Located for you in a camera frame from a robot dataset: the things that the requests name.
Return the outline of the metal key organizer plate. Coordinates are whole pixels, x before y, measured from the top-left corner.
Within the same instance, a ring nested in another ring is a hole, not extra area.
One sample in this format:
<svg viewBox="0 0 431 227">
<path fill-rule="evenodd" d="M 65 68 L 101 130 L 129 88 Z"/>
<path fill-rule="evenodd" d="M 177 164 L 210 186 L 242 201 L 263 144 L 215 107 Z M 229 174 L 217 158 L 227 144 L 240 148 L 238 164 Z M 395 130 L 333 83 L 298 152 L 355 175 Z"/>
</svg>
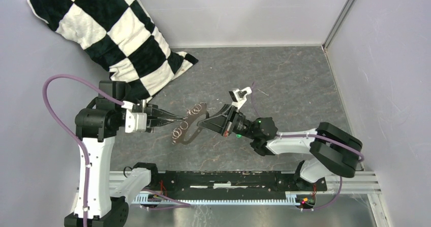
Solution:
<svg viewBox="0 0 431 227">
<path fill-rule="evenodd" d="M 180 123 L 172 132 L 172 143 L 173 144 L 190 144 L 201 132 L 202 128 L 197 127 L 197 129 L 187 138 L 188 131 L 190 130 L 192 124 L 201 116 L 205 115 L 205 118 L 209 117 L 209 112 L 207 111 L 207 103 L 200 102 L 195 104 L 192 108 L 187 109 L 187 115 L 184 121 Z"/>
</svg>

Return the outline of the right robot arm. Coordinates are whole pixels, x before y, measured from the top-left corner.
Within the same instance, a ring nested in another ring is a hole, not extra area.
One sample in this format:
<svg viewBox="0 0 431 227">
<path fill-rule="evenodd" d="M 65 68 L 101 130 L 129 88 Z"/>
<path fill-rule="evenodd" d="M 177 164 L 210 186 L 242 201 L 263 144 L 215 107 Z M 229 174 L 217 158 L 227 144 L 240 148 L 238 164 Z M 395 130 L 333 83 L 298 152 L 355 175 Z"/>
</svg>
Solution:
<svg viewBox="0 0 431 227">
<path fill-rule="evenodd" d="M 260 156 L 311 155 L 312 158 L 301 162 L 295 171 L 293 182 L 299 190 L 307 190 L 331 174 L 353 178 L 357 165 L 364 161 L 362 142 L 329 122 L 321 122 L 317 128 L 307 131 L 280 132 L 271 117 L 251 121 L 233 105 L 225 105 L 197 125 L 224 137 L 232 133 L 246 137 Z"/>
</svg>

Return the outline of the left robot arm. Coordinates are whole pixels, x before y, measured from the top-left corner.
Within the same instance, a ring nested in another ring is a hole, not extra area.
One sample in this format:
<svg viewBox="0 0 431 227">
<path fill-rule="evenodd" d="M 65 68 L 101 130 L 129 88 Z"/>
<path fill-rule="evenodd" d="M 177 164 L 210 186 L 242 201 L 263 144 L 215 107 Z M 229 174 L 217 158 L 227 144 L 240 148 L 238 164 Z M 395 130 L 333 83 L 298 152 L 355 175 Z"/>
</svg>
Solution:
<svg viewBox="0 0 431 227">
<path fill-rule="evenodd" d="M 100 93 L 75 117 L 80 147 L 80 180 L 75 209 L 65 226 L 124 226 L 129 208 L 139 192 L 154 190 L 160 177 L 153 163 L 136 163 L 114 190 L 110 189 L 110 161 L 117 132 L 150 132 L 185 120 L 145 101 L 127 100 L 125 82 L 101 81 Z"/>
</svg>

